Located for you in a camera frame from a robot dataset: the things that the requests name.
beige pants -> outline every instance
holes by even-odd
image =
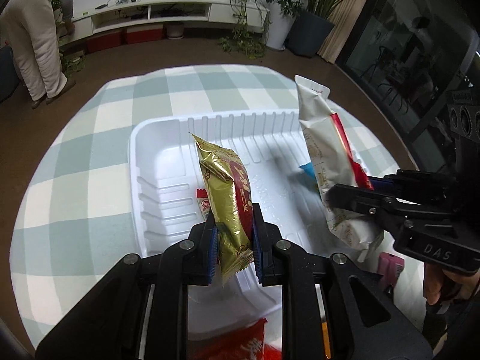
[[[51,0],[10,0],[0,16],[23,80],[32,96],[58,95],[62,73]]]

brown floor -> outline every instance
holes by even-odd
[[[413,169],[402,142],[383,115],[360,89],[336,66],[315,57],[306,59],[289,51],[267,51],[259,60],[235,52],[226,54],[214,39],[160,40],[123,45],[88,55],[86,67],[76,73],[77,85],[57,102],[31,109],[24,87],[0,104],[0,317],[18,339],[33,350],[18,315],[11,288],[9,251],[15,218],[32,175],[45,151],[72,116],[107,81],[157,69],[198,64],[257,64],[285,76],[295,74],[331,89],[331,99],[369,127],[401,168]]]

dark gray planter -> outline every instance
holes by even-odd
[[[297,56],[312,58],[333,27],[330,21],[303,9],[293,24],[286,47]]]

white plastic tray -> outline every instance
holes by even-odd
[[[142,257],[162,253],[188,237],[203,221],[196,189],[204,188],[191,133],[234,150],[245,165],[253,202],[283,238],[306,251],[330,256],[358,252],[328,231],[308,163],[298,110],[241,111],[157,118],[142,122],[130,138],[133,220]],[[253,265],[224,286],[218,275],[209,287],[189,289],[189,337],[208,338],[278,311],[281,288],[259,286]]]

beige curtain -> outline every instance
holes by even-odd
[[[335,63],[343,45],[352,31],[366,0],[344,0],[334,10],[329,20],[335,25],[318,51],[325,61]]]

